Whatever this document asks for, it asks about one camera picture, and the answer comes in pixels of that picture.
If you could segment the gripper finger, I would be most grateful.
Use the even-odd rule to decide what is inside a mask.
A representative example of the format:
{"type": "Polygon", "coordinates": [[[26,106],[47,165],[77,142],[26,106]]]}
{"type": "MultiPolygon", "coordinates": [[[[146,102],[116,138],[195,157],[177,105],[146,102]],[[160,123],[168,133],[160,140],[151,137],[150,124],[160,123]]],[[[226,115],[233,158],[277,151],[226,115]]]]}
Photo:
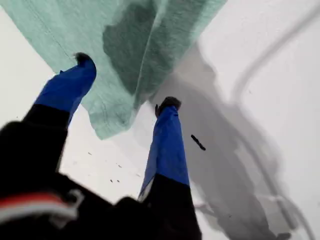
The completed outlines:
{"type": "Polygon", "coordinates": [[[181,101],[166,97],[155,106],[156,123],[138,200],[159,220],[166,240],[200,240],[192,200],[181,122],[181,101]]]}
{"type": "Polygon", "coordinates": [[[71,119],[97,76],[96,65],[87,54],[78,52],[75,59],[75,66],[45,84],[22,120],[0,129],[1,179],[57,170],[71,119]]]}

